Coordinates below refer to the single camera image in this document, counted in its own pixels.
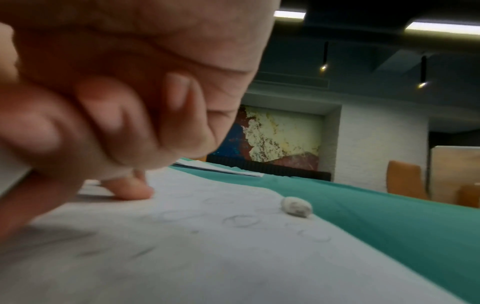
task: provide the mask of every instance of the green table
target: green table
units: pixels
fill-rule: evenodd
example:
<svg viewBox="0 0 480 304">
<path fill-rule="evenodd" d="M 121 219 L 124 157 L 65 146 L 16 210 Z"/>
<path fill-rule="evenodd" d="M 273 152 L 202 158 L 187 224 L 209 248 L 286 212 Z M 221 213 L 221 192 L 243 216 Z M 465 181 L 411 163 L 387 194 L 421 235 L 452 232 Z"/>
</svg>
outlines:
<svg viewBox="0 0 480 304">
<path fill-rule="evenodd" d="M 303 198 L 322 219 L 460 298 L 480 304 L 480 211 L 477 209 L 304 178 L 273 175 L 258 178 L 174 169 Z"/>
</svg>

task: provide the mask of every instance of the wall mural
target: wall mural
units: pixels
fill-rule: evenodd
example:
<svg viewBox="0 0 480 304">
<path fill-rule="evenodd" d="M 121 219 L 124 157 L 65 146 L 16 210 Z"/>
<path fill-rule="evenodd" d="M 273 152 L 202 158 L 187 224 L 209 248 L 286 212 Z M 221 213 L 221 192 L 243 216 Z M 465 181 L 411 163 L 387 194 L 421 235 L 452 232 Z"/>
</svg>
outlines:
<svg viewBox="0 0 480 304">
<path fill-rule="evenodd" d="M 242 106 L 214 155 L 316 171 L 322 116 Z"/>
</svg>

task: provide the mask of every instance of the sheet of paper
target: sheet of paper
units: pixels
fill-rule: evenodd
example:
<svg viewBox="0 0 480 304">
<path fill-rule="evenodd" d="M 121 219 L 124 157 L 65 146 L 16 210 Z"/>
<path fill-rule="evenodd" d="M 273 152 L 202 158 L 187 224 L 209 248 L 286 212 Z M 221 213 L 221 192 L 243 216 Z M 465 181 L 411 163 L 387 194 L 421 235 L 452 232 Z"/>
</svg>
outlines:
<svg viewBox="0 0 480 304">
<path fill-rule="evenodd" d="M 255 176 L 255 177 L 263 177 L 264 176 L 263 173 L 258 173 L 258 172 L 251 172 L 251 171 L 241 171 L 240 172 L 240 171 L 228 170 L 228 169 L 224 169 L 224 168 L 220 168 L 220 167 L 210 165 L 208 163 L 205 163 L 205 162 L 202 162 L 202 161 L 199 161 L 199 160 L 188 161 L 188 160 L 179 159 L 175 163 L 183 165 L 183 166 L 191 167 L 191 168 L 207 169 L 207 170 L 213 170 L 213 171 L 216 171 L 216 172 L 224 172 L 224 173 L 229 173 L 229 174 L 247 175 L 247 176 Z"/>
<path fill-rule="evenodd" d="M 86 185 L 0 249 L 0 303 L 463 303 L 270 190 L 167 169 L 154 199 Z"/>
</svg>

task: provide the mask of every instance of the blue paint area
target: blue paint area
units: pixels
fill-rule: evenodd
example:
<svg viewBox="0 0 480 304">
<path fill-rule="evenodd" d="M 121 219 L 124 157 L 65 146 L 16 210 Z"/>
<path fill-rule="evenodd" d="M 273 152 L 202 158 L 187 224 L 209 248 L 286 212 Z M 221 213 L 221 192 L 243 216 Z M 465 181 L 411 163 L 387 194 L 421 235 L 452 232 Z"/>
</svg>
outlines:
<svg viewBox="0 0 480 304">
<path fill-rule="evenodd" d="M 240 153 L 240 145 L 243 143 L 244 130 L 241 125 L 234 124 L 220 147 L 212 154 L 245 159 L 245 157 Z"/>
</svg>

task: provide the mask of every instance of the palm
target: palm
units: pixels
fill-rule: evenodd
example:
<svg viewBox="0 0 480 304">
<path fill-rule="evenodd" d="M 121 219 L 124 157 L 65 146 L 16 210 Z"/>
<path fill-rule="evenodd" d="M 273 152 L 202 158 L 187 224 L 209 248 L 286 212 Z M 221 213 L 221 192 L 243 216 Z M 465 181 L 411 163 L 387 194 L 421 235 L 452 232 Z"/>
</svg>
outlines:
<svg viewBox="0 0 480 304">
<path fill-rule="evenodd" d="M 4 18 L 15 29 L 22 77 L 71 94 L 81 79 L 112 76 L 155 109 L 164 73 L 186 70 L 200 82 L 217 141 L 228 131 L 258 68 L 272 26 L 265 16 L 273 18 L 279 4 L 98 0 L 79 2 L 84 7 L 70 3 L 72 13 L 65 1 L 56 2 L 30 9 L 31 16 L 9 13 Z M 44 12 L 41 17 L 38 10 Z"/>
</svg>

